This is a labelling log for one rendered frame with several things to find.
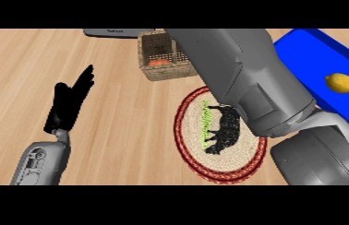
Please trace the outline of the yellow lemon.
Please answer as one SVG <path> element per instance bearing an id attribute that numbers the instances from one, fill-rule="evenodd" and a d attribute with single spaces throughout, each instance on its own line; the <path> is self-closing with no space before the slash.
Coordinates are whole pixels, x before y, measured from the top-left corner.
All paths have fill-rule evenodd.
<path id="1" fill-rule="evenodd" d="M 349 92 L 349 76 L 335 73 L 324 78 L 327 87 L 338 93 Z"/>

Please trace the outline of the wicker basket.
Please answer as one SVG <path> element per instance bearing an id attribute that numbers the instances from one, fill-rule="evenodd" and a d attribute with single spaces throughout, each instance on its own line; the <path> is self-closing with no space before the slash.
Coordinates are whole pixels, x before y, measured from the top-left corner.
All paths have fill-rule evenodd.
<path id="1" fill-rule="evenodd" d="M 144 31 L 138 38 L 140 68 L 150 81 L 196 76 L 197 70 L 184 49 L 165 30 Z M 148 66 L 156 59 L 171 61 L 168 65 Z"/>

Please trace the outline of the round red-rimmed placemat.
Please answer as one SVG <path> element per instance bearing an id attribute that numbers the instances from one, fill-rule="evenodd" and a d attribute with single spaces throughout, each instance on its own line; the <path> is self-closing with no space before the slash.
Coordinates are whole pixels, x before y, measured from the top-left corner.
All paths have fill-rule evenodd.
<path id="1" fill-rule="evenodd" d="M 193 172 L 216 184 L 237 184 L 259 170 L 268 139 L 253 135 L 237 110 L 219 104 L 208 87 L 184 98 L 175 115 L 178 150 Z"/>

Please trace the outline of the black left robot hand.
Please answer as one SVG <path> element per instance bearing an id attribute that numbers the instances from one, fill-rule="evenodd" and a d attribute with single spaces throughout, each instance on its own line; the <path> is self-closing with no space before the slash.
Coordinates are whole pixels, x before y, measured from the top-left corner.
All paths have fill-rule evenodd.
<path id="1" fill-rule="evenodd" d="M 58 129 L 70 131 L 74 127 L 79 111 L 95 85 L 94 66 L 89 65 L 79 76 L 73 87 L 64 82 L 55 85 L 54 105 L 46 118 L 43 130 L 52 134 Z"/>

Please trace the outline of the dark grey flat appliance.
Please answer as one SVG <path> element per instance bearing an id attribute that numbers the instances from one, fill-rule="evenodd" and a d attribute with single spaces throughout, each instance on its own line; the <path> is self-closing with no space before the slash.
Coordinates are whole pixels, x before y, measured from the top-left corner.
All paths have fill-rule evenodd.
<path id="1" fill-rule="evenodd" d="M 144 31 L 153 31 L 153 29 L 85 29 L 83 33 L 91 37 L 137 39 Z"/>

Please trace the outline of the blue tray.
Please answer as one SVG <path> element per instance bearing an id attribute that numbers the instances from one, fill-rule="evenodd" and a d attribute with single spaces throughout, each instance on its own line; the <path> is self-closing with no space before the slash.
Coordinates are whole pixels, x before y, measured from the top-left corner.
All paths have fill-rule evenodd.
<path id="1" fill-rule="evenodd" d="M 324 78 L 349 76 L 349 49 L 318 29 L 295 29 L 274 43 L 280 60 L 317 100 L 349 122 L 349 93 L 335 92 Z"/>

